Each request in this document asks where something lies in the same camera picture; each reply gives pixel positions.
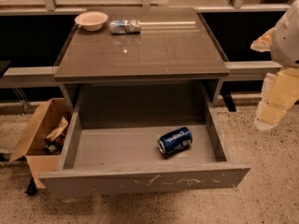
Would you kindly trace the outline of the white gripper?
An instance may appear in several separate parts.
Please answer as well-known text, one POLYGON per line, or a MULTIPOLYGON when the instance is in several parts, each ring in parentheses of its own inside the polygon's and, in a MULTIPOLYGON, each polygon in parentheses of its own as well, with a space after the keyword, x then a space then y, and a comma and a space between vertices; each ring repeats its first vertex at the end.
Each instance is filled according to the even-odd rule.
MULTIPOLYGON (((258 52, 270 51, 274 32, 275 28, 269 29, 254 40, 250 48, 258 52)), ((260 131, 267 131, 275 128, 299 99, 299 70, 286 68, 276 74, 267 73, 261 96, 254 125, 260 131)))

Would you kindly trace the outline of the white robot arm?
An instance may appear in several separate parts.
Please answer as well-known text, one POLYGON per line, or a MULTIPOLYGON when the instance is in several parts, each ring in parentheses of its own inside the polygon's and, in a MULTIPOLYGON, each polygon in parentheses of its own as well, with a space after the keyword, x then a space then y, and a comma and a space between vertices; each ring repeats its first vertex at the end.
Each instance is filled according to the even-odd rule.
POLYGON ((260 131, 278 125, 287 111, 299 100, 299 1, 295 1, 276 25, 254 40, 250 48, 269 51, 281 65, 276 74, 267 73, 254 120, 260 131))

